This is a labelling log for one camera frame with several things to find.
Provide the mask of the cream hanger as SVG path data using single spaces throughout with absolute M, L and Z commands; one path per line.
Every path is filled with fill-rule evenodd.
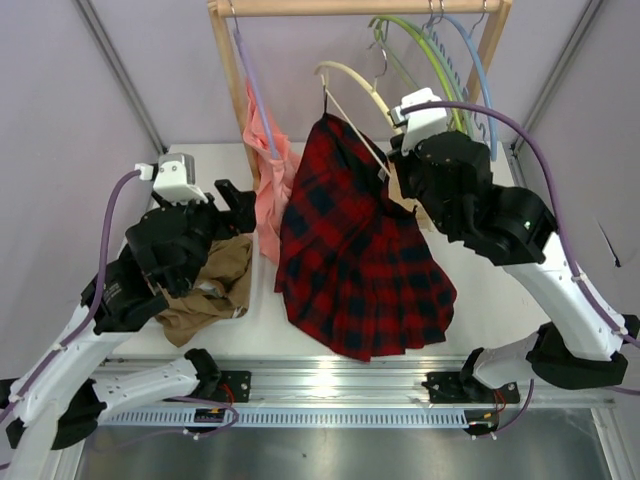
M 387 73 L 386 51 L 376 43 L 365 47 L 317 44 L 311 61 L 312 112 L 328 111 L 345 120 L 362 140 L 368 138 L 388 157 L 389 140 L 398 133 L 380 93 Z

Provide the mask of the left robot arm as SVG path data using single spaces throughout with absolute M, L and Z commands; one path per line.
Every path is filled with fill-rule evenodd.
M 228 207 L 188 181 L 179 196 L 155 193 L 158 208 L 126 232 L 119 257 L 108 259 L 111 224 L 125 174 L 107 203 L 96 276 L 81 294 L 69 323 L 21 377 L 1 382 L 1 421 L 13 450 L 1 469 L 8 479 L 40 479 L 48 456 L 89 437 L 110 417 L 163 400 L 223 405 L 222 372 L 211 354 L 195 348 L 145 372 L 97 379 L 98 366 L 168 306 L 166 295 L 186 295 L 206 264 L 212 243 L 255 229 L 253 191 L 228 180 L 214 185 Z

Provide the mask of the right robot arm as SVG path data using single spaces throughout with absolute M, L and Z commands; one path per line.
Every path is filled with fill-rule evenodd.
M 421 204 L 435 228 L 515 278 L 549 320 L 527 337 L 473 350 L 461 370 L 465 388 L 497 389 L 540 379 L 565 390 L 618 390 L 639 319 L 610 309 L 578 269 L 571 268 L 559 223 L 533 191 L 493 181 L 488 147 L 460 131 L 412 146 L 390 140 L 403 197 Z

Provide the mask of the red plaid skirt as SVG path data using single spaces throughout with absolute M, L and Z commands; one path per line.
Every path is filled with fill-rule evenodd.
M 385 160 L 323 114 L 281 223 L 275 290 L 289 323 L 362 362 L 444 342 L 457 297 L 414 214 L 390 199 Z

